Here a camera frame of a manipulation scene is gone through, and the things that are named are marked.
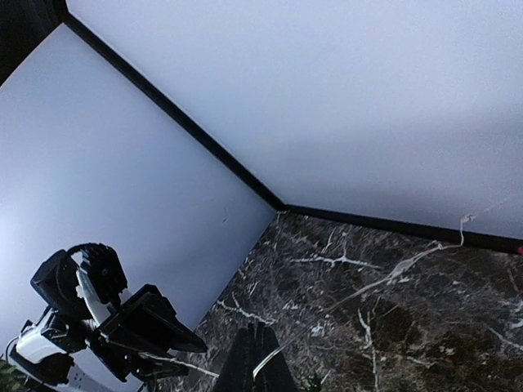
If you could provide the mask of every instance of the white robot part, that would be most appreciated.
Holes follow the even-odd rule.
[[[42,335],[42,328],[51,316],[52,313],[47,312],[37,325],[28,327],[20,334],[16,351],[31,363],[40,363],[53,354],[65,354],[65,351]]]
[[[111,315],[111,313],[107,307],[105,307],[104,304],[100,302],[100,298],[98,298],[98,295],[96,294],[89,277],[80,269],[76,271],[76,277],[78,279],[78,284],[81,287],[80,290],[77,290],[77,292],[82,293],[85,305],[89,309],[92,318],[99,327]]]

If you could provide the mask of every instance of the marble floor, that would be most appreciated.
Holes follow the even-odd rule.
[[[523,256],[435,245],[280,214],[199,325],[209,351],[181,359],[219,373],[235,333],[263,321],[298,385],[316,373],[327,392],[523,391]]]

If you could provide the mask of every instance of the robotic arm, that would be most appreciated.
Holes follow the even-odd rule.
[[[80,263],[72,257],[77,253]],[[9,356],[38,385],[110,392],[74,363],[71,354],[87,348],[121,382],[129,374],[148,382],[189,372],[143,353],[171,358],[169,350],[207,351],[156,286],[146,284],[136,294],[127,289],[118,256],[106,245],[58,251],[40,266],[31,286],[48,307],[36,323],[25,323]]]

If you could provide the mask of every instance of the black trim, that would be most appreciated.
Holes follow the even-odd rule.
[[[297,214],[308,215],[348,223],[351,225],[365,226],[373,229],[413,235],[420,238],[435,239],[441,242],[456,243],[459,241],[459,232],[452,229],[416,225],[394,220],[356,216],[342,212],[331,212],[309,207],[286,206],[270,189],[263,185],[246,167],[235,157],[218,144],[206,131],[194,122],[178,106],[170,101],[162,92],[154,87],[146,78],[136,71],[113,49],[99,39],[82,22],[69,13],[65,0],[54,0],[56,14],[71,30],[73,30],[85,43],[109,61],[132,84],[144,92],[157,106],[169,117],[176,121],[183,129],[191,134],[207,151],[228,167],[256,194],[264,199],[277,211],[289,210]],[[465,232],[465,244],[469,247],[489,249],[496,252],[518,253],[518,248],[523,245],[523,240],[514,238],[497,237],[487,234]]]
[[[258,196],[265,200],[275,210],[285,209],[285,204],[262,184],[245,166],[215,141],[200,125],[192,120],[183,110],[169,100],[158,88],[144,78],[118,53],[99,39],[82,22],[70,14],[64,0],[54,2],[56,13],[67,27],[73,30],[87,45],[113,65],[132,84],[138,87],[180,127],[193,136],[209,153],[223,163],[238,178],[240,178]]]
[[[368,218],[342,212],[333,212],[309,207],[288,206],[290,212],[300,215],[313,216],[349,225],[364,226],[371,229],[396,232],[414,237],[427,238],[443,243],[459,243],[459,230],[442,229],[440,227],[417,225],[414,223],[400,222],[379,218]],[[497,237],[488,234],[478,234],[464,231],[465,246],[488,249],[496,252],[519,254],[518,249],[523,245],[523,240],[515,238]]]

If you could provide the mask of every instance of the white cable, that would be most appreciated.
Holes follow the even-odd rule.
[[[6,359],[5,359],[5,360],[6,360],[6,363],[7,363],[9,366],[11,366],[11,365],[9,364],[9,347],[11,347],[11,345],[12,345],[15,341],[18,341],[18,338],[19,338],[18,336],[13,337],[13,338],[12,338],[10,341],[8,341],[7,344],[6,344]]]
[[[510,198],[505,198],[502,202],[497,202],[495,203],[495,206],[497,207],[498,205],[501,205],[502,203],[505,203],[506,201],[512,199],[512,197]],[[400,261],[396,267],[384,278],[384,279],[381,279],[381,280],[378,280],[374,283],[370,283],[368,284],[367,286],[365,287],[362,287],[360,290],[358,290],[357,292],[354,292],[352,293],[351,295],[341,299],[340,301],[336,302],[334,305],[330,306],[329,308],[327,308],[326,310],[324,310],[323,312],[321,312],[321,315],[314,318],[314,320],[310,323],[308,323],[303,329],[301,332],[299,332],[298,334],[294,335],[291,339],[289,339],[288,341],[286,341],[284,344],[282,344],[280,347],[278,347],[276,350],[272,351],[269,355],[267,355],[255,368],[254,368],[254,371],[253,371],[253,378],[256,379],[258,373],[263,369],[263,367],[265,367],[265,365],[267,365],[269,363],[269,361],[271,359],[273,359],[276,355],[278,355],[283,349],[285,349],[286,347],[288,347],[291,343],[293,343],[297,338],[299,338],[300,336],[302,336],[305,332],[309,331],[312,327],[314,327],[323,317],[324,317],[324,314],[330,314],[332,313],[335,309],[337,309],[339,306],[345,304],[347,301],[357,297],[357,296],[360,296],[361,294],[363,294],[364,292],[367,292],[368,290],[370,290],[371,288],[374,288],[376,286],[379,286],[380,284],[383,284],[383,283],[388,283],[390,281],[392,281],[393,279],[399,277],[400,275],[404,274],[407,270],[409,270],[413,265],[415,265],[420,259],[422,259],[423,257],[427,256],[427,255],[430,255],[431,253],[433,252],[437,252],[437,251],[443,251],[445,249],[450,249],[450,248],[457,248],[457,247],[462,247],[463,244],[465,243],[465,237],[463,235],[463,226],[468,223],[468,222],[471,222],[473,221],[474,219],[476,219],[477,216],[479,216],[480,214],[484,213],[484,212],[487,212],[489,211],[490,209],[492,208],[492,206],[488,206],[485,210],[482,210],[481,212],[478,212],[476,214],[468,214],[468,215],[465,215],[463,218],[461,218],[461,220],[459,221],[459,234],[460,234],[460,237],[461,237],[461,241],[459,244],[457,245],[445,245],[443,246],[441,243],[438,243],[435,247],[431,248],[431,249],[428,249],[424,252],[420,252],[418,253],[416,256],[413,256],[409,259],[406,259],[406,260],[402,260]]]
[[[192,363],[186,363],[176,358],[168,358],[168,357],[159,357],[157,355],[149,354],[149,353],[140,353],[139,354],[142,358],[150,358],[150,359],[156,359],[157,361],[164,361],[164,362],[172,362],[177,363],[179,365],[187,366],[188,368],[198,370],[199,372],[202,372],[204,374],[207,374],[208,376],[218,378],[220,375],[216,374],[215,372],[210,372],[209,370],[203,369],[202,367],[198,367],[196,365],[193,365]]]

